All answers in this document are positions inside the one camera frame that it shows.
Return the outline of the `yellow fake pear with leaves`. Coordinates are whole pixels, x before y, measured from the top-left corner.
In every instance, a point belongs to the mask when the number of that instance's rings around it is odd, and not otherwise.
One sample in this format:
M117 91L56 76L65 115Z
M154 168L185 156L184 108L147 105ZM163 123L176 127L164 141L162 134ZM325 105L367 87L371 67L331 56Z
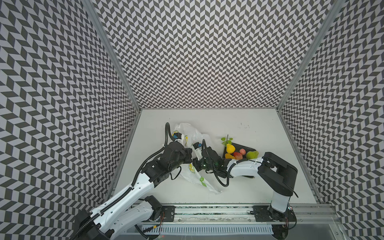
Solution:
M225 146L225 150L227 154L233 154L236 151L236 147L232 144L233 138L230 138L229 135L226 137L222 137L222 145Z

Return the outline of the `white plastic bag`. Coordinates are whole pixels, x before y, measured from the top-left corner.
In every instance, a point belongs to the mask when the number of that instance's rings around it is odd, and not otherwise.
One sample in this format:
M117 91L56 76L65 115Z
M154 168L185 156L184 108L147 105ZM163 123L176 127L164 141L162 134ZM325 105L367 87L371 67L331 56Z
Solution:
M192 152L193 159L196 157L194 153L194 148L193 148L194 143L196 142L202 143L203 140L205 140L208 147L212 143L212 140L209 135L202 134L201 132L198 131L198 129L196 129L195 127L193 127L191 124L188 124L188 123L177 124L174 128L173 133L174 132L179 132L183 134L183 141L181 142L181 144L185 148L191 148L193 150ZM212 185L195 169L195 167L193 166L193 162L190 164L182 165L181 176L186 181L194 185L199 185L216 195L219 195L221 193L221 191L217 187Z

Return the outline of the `red yellow fake mango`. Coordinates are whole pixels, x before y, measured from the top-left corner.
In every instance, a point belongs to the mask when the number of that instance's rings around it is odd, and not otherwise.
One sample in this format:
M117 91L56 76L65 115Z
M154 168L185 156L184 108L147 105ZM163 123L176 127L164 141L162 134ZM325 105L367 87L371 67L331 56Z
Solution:
M234 152L233 156L235 157L236 160L242 160L244 158L244 156L239 152Z

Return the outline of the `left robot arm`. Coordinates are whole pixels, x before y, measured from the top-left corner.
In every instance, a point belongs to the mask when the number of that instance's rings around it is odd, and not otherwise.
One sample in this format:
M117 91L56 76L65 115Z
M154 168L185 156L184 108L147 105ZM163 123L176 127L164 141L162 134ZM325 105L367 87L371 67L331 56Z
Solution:
M100 206L80 211L71 240L114 240L143 221L159 219L162 204L148 193L168 179L175 169L193 161L193 150L171 142L140 165L134 179Z

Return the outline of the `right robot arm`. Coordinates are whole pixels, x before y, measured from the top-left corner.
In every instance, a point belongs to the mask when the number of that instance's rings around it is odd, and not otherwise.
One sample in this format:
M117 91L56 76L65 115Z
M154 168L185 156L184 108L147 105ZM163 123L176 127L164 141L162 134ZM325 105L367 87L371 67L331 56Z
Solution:
M258 152L228 144L223 157L211 147L201 146L196 149L192 165L198 172L213 174L224 188L230 185L230 179L236 177L256 178L259 176L272 188L273 196L268 207L253 207L253 214L258 222L295 221L293 210L289 206L292 196L298 196L294 190L298 169L279 156L266 152L258 157Z

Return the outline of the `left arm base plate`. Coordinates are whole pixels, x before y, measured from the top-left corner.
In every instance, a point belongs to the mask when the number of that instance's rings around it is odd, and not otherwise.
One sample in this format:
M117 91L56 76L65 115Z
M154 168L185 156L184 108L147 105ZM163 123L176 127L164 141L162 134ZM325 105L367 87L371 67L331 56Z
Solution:
M153 222L173 222L175 218L176 207L172 205L162 206L153 211L150 218Z

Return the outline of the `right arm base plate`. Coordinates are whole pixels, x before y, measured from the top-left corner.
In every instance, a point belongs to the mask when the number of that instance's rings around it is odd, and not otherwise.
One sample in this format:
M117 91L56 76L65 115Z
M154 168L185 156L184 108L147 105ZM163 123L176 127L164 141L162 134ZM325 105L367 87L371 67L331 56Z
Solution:
M291 206L288 206L284 213L274 210L271 206L255 205L250 211L257 222L296 222L297 218Z

